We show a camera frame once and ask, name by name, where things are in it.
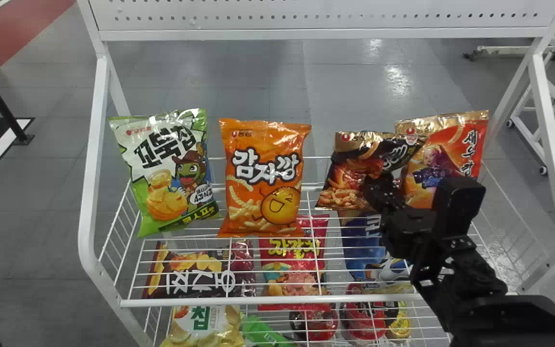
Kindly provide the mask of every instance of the blue snack bag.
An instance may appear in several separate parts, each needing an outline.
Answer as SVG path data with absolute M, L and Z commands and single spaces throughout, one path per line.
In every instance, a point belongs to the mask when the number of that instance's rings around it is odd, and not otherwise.
M 346 268 L 355 281 L 368 282 L 369 288 L 409 281 L 407 262 L 392 257 L 381 242 L 381 215 L 347 210 L 337 215 L 341 218 Z

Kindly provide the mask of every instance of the smiling potato cartoon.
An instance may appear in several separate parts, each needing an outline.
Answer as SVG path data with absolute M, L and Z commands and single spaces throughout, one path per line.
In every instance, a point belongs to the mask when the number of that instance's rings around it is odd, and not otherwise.
M 272 224 L 290 224 L 297 220 L 301 193 L 294 187 L 278 187 L 265 196 L 260 213 Z

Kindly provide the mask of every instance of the gray tiled floor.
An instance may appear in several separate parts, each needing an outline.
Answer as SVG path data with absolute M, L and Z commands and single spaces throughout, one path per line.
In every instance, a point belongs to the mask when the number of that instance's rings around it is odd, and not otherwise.
M 312 123 L 305 153 L 321 155 L 337 129 L 391 131 L 398 119 L 493 110 L 519 60 L 472 63 L 461 53 L 516 42 L 528 40 L 117 42 L 110 52 L 133 113 L 209 110 L 212 156 L 223 153 L 218 117 Z M 37 117 L 33 143 L 0 161 L 0 339 L 8 344 L 135 345 L 77 254 L 94 68 L 75 6 L 0 68 L 0 92 L 13 112 Z M 550 74 L 555 81 L 555 69 Z M 114 106 L 107 114 L 116 116 Z M 535 157 L 513 130 L 490 141 L 491 173 L 554 248 L 555 212 Z M 99 230 L 126 182 L 108 128 L 104 142 Z M 306 174 L 322 179 L 324 168 Z M 555 299 L 555 281 L 544 294 Z

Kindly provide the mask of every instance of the cartoon character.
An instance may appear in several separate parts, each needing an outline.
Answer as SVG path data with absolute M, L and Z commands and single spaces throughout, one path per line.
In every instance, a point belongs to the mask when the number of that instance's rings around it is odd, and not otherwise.
M 205 182 L 207 175 L 207 164 L 204 158 L 197 151 L 188 151 L 182 159 L 172 156 L 172 161 L 176 164 L 175 178 L 181 182 L 181 190 L 185 192 L 188 199 L 196 190 L 196 187 Z M 189 204 L 188 211 L 193 211 L 201 206 L 198 204 Z
M 271 224 L 296 223 L 299 200 L 301 193 L 294 187 L 278 187 L 264 197 L 260 213 Z
M 414 182 L 430 193 L 436 192 L 436 187 L 445 177 L 462 176 L 460 169 L 453 163 L 442 145 L 430 146 L 423 151 L 423 164 L 427 167 L 413 171 Z

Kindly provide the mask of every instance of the white metal cart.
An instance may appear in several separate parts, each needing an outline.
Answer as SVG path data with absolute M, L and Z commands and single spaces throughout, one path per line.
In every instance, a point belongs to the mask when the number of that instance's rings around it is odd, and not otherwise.
M 97 192 L 106 127 L 108 93 L 120 116 L 129 116 L 108 42 L 131 40 L 286 40 L 327 38 L 480 38 L 535 37 L 489 124 L 493 138 L 507 118 L 507 108 L 518 95 L 518 82 L 528 71 L 533 86 L 542 139 L 546 146 L 549 182 L 555 203 L 555 118 L 542 51 L 555 31 L 555 0 L 79 0 L 91 41 L 97 53 L 88 154 L 84 173 L 79 222 L 79 255 L 115 314 L 141 346 L 158 345 L 168 332 L 173 306 L 191 299 L 141 299 L 157 240 L 177 253 L 228 245 L 218 239 L 221 221 L 196 221 L 177 236 L 137 240 L 139 211 L 130 184 L 125 187 L 104 243 L 95 251 Z M 210 158 L 211 169 L 222 169 L 224 158 Z M 328 157 L 306 158 L 306 165 L 328 166 Z M 479 251 L 517 294 L 536 293 L 555 274 L 555 252 L 548 254 L 487 167 L 480 172 L 487 187 L 481 213 L 469 235 Z M 304 183 L 301 211 L 313 212 L 322 183 Z M 214 185 L 220 207 L 225 207 L 224 182 Z M 255 270 L 261 279 L 258 243 L 253 239 Z M 241 305 L 245 314 L 260 316 L 278 332 L 291 334 L 288 311 L 258 312 L 259 304 L 294 302 L 407 301 L 412 334 L 402 343 L 411 346 L 449 344 L 432 311 L 418 294 L 346 295 L 352 277 L 345 267 L 341 231 L 332 215 L 326 237 L 327 296 L 256 296 L 253 298 L 201 298 L 195 305 Z M 257 281 L 260 294 L 262 280 Z M 342 328 L 330 340 L 349 345 Z M 317 345 L 304 341 L 305 345 Z M 379 338 L 376 345 L 393 341 Z

